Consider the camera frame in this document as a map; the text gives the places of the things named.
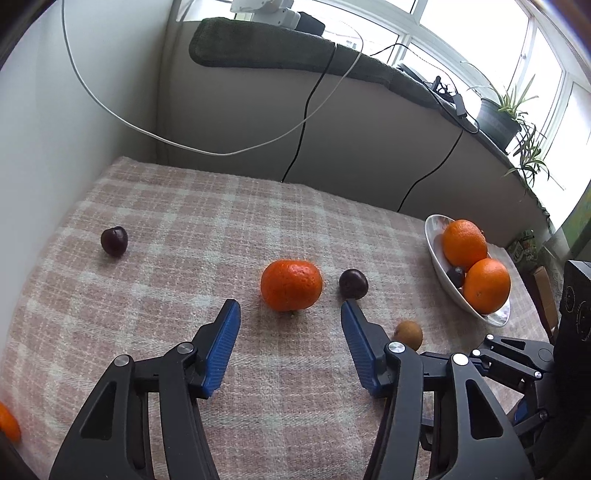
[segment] white bowl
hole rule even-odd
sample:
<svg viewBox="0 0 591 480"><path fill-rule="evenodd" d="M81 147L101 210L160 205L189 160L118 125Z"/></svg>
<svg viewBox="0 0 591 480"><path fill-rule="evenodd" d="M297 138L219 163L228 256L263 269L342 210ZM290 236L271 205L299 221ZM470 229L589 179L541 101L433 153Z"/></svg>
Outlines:
<svg viewBox="0 0 591 480"><path fill-rule="evenodd" d="M444 215L431 215L425 220L425 237L427 238L427 245L431 260L433 260L433 268L437 274L437 278L443 287L443 290L452 298L452 300L463 310L471 313L474 317L484 320L493 327L503 327L509 321L511 314L511 306L509 299L505 304L490 315L480 315L474 310L470 304L463 297L461 292L453 285L452 281L447 277L446 272L452 267L445 255L443 255L443 247L441 245L441 236L445 228L453 222L453 219Z"/></svg>

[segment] plant pot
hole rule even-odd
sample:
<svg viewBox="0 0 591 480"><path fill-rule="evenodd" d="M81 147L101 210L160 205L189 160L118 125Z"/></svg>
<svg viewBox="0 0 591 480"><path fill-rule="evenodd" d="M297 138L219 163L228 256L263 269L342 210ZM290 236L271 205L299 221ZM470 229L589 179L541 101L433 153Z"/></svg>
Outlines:
<svg viewBox="0 0 591 480"><path fill-rule="evenodd" d="M480 100L480 112L476 119L480 124L480 130L497 147L505 151L507 145L521 129L521 126L507 112L500 112L499 108L501 107L498 103L488 98L482 98Z"/></svg>

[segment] orange fruit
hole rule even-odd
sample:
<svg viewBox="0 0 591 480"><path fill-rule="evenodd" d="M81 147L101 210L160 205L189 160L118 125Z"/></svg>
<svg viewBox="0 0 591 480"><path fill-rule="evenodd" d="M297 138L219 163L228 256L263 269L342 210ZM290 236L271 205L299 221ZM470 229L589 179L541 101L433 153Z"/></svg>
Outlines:
<svg viewBox="0 0 591 480"><path fill-rule="evenodd" d="M278 312L311 307L321 292L322 276L310 262L276 260L262 273L262 298Z"/></svg>
<svg viewBox="0 0 591 480"><path fill-rule="evenodd" d="M466 274L464 298L481 315L488 315L500 309L509 298L510 291L509 272L494 258L476 262Z"/></svg>
<svg viewBox="0 0 591 480"><path fill-rule="evenodd" d="M469 220L450 223L441 237L443 254L454 267L468 270L486 258L488 247L480 229Z"/></svg>
<svg viewBox="0 0 591 480"><path fill-rule="evenodd" d="M2 402L0 402L0 430L12 443L18 443L21 440L21 429L18 427L18 422Z"/></svg>

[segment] silver screw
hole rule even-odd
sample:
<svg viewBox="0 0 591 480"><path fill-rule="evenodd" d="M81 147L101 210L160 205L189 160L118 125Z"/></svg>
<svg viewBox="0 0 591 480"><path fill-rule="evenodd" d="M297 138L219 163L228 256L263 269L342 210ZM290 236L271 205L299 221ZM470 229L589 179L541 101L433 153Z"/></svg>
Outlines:
<svg viewBox="0 0 591 480"><path fill-rule="evenodd" d="M189 342L181 343L177 347L177 352L184 355L185 353L191 353L193 351L193 344Z"/></svg>
<svg viewBox="0 0 591 480"><path fill-rule="evenodd" d="M406 347L400 342L391 342L388 344L388 350L392 353L402 353Z"/></svg>
<svg viewBox="0 0 591 480"><path fill-rule="evenodd" d="M466 355L464 355L463 353L454 354L454 356L452 357L452 360L455 364L458 364L461 366L468 364L468 357Z"/></svg>
<svg viewBox="0 0 591 480"><path fill-rule="evenodd" d="M119 355L117 358L115 358L115 360L113 360L113 363L116 367L122 367L129 363L129 357L127 355Z"/></svg>

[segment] plaid tablecloth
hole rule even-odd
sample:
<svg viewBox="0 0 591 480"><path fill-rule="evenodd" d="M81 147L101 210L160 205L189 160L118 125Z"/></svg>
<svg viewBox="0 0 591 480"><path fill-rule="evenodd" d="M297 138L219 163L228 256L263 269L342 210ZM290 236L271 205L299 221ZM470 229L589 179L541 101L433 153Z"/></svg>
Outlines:
<svg viewBox="0 0 591 480"><path fill-rule="evenodd" d="M119 260L99 242L115 225L129 234ZM0 399L21 424L23 457L46 478L115 356L162 355L234 298L242 328L221 389L200 402L222 480L361 479L383 401L361 387L340 327L343 270L366 274L369 293L359 303L368 319L389 333L402 319L422 326L420 351L468 352L487 332L545 338L504 250L490 247L511 273L511 318L495 330L442 290L423 228L301 185L117 160L50 239L15 312ZM262 270L277 258L320 268L324 290L314 306L278 314L262 302ZM493 387L508 410L518 396ZM157 478L167 478L154 437ZM416 477L424 478L428 456L420 452Z"/></svg>

